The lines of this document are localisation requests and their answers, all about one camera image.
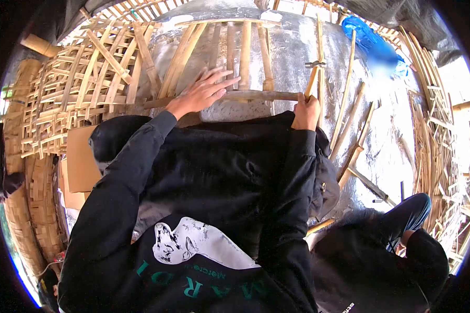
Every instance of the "black hoodie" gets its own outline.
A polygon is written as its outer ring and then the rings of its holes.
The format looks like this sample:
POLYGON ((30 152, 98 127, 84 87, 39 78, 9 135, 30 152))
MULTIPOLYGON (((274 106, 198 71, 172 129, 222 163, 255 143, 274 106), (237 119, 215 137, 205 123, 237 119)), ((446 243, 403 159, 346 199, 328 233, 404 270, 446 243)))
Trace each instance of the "black hoodie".
POLYGON ((353 211, 322 234, 311 251, 314 297, 328 313, 423 313, 449 274, 442 246, 424 229, 407 241, 406 257, 376 235, 374 210, 353 211))
POLYGON ((181 215, 163 218, 130 244, 140 194, 175 124, 165 111, 142 126, 94 186, 70 236, 58 288, 60 308, 316 311, 303 240, 315 181, 313 131, 291 131, 279 196, 264 216, 257 263, 216 227, 181 215))

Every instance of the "metal sheet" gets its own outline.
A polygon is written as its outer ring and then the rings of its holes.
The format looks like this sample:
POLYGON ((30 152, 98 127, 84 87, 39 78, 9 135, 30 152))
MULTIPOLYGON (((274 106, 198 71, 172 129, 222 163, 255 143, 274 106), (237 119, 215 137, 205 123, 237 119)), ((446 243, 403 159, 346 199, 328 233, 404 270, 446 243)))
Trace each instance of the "metal sheet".
MULTIPOLYGON (((247 8, 233 8, 233 2, 225 1, 223 4, 222 0, 217 0, 216 5, 231 9, 224 11, 219 9, 209 11, 206 9, 199 13, 195 10, 198 10, 198 6, 202 2, 205 1, 195 0, 188 3, 197 3, 197 6, 190 11, 187 10, 186 4, 182 5, 180 7, 180 9, 182 8, 181 14, 192 15, 195 20, 199 20, 212 18, 213 16, 228 17, 233 16, 233 14, 236 16, 251 16, 252 14, 251 17, 255 17, 254 14, 260 13, 256 9, 251 9, 250 4, 252 4, 252 1, 249 0, 237 1, 239 4, 246 5, 247 8)), ((280 11, 276 13, 281 14, 283 18, 281 28, 269 29, 275 90, 303 92, 306 89, 311 72, 310 69, 304 67, 304 63, 317 59, 316 19, 280 11)), ((169 67, 170 59, 174 54, 182 32, 183 30, 178 29, 166 31, 155 36, 150 43, 153 51, 152 57, 162 79, 169 67)), ((178 91, 187 85, 200 68, 207 65, 210 57, 212 32, 213 26, 207 27, 202 34, 178 83, 178 91)), ((327 63, 325 69, 326 90, 323 129, 326 134, 331 136, 343 97, 351 43, 338 25, 323 22, 323 33, 324 54, 327 63)), ((235 75, 238 74, 240 37, 239 27, 235 38, 235 75)), ((251 42, 250 88, 261 90, 264 80, 263 62, 255 29, 252 32, 251 42)), ((226 26, 221 28, 218 65, 226 65, 226 26)), ((360 154, 356 168, 398 203, 401 200, 401 181, 404 181, 406 196, 411 195, 414 183, 413 170, 404 150, 401 148, 402 140, 400 137, 402 136, 404 141, 407 142, 411 154, 409 157, 414 158, 413 122, 408 103, 407 88, 418 91, 418 84, 413 73, 410 73, 405 81, 373 77, 366 66, 366 56, 359 49, 356 49, 350 90, 346 102, 347 108, 343 119, 344 123, 350 115, 355 95, 362 81, 366 83, 364 99, 354 117, 353 126, 347 130, 348 136, 333 162, 339 171, 348 157, 349 147, 357 140, 369 104, 374 102, 377 109, 374 111, 371 120, 370 131, 364 144, 365 150, 360 154)), ((282 113, 285 110, 291 110, 293 106, 294 103, 290 101, 275 101, 272 110, 264 103, 240 104, 231 102, 215 104, 211 108, 202 111, 198 121, 238 121, 267 116, 270 113, 282 113)), ((159 111, 155 109, 151 112, 151 116, 159 111)), ((197 117, 193 118, 190 123, 194 123, 195 119, 197 117)), ((376 196, 357 178, 352 177, 342 190, 338 205, 325 218, 339 218, 347 210, 363 209, 365 207, 373 207, 381 211, 390 209, 390 206, 386 203, 372 203, 373 199, 376 199, 376 196)))

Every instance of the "blue plastic bag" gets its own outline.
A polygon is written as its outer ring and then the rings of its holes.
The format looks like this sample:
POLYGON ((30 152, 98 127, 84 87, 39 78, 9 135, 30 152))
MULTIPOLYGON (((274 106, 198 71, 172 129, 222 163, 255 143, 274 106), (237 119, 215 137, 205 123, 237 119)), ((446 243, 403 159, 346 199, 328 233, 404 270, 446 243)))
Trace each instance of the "blue plastic bag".
POLYGON ((381 35, 374 32, 366 23, 355 16, 349 16, 341 24, 346 37, 352 39, 353 30, 356 31, 355 42, 367 55, 367 65, 371 72, 382 72, 387 76, 395 74, 399 77, 407 76, 407 64, 404 59, 395 53, 395 49, 387 43, 381 35))

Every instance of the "hammer head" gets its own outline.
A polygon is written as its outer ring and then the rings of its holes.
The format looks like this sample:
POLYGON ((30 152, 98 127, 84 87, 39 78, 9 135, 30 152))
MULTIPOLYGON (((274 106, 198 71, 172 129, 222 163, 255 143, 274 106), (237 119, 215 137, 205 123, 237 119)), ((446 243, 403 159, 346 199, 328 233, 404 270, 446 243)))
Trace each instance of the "hammer head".
POLYGON ((324 68, 324 67, 326 66, 326 63, 325 63, 325 62, 319 62, 319 61, 315 61, 315 62, 306 62, 306 63, 305 63, 305 67, 306 67, 307 69, 314 68, 315 66, 324 68))

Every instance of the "hand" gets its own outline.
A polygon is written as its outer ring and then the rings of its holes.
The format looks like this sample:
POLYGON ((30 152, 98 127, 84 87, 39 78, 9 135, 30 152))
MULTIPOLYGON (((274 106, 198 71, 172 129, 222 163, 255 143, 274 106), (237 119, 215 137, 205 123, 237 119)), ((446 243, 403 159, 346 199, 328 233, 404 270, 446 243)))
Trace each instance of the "hand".
POLYGON ((235 77, 215 84, 218 79, 231 73, 233 71, 223 71, 221 67, 210 71, 203 68, 195 81, 189 84, 178 97, 169 102, 165 109, 179 121, 187 113, 198 112, 210 107, 214 101, 219 100, 226 93, 225 87, 240 80, 240 77, 235 77))
POLYGON ((298 93, 298 104, 294 107, 294 121, 291 128, 315 131, 320 116, 320 104, 316 97, 310 96, 308 102, 298 93))
POLYGON ((407 241, 409 240, 409 238, 412 236, 412 234, 414 234, 414 230, 406 230, 403 234, 402 234, 402 237, 401 237, 401 245, 403 245, 404 247, 407 246, 407 241))

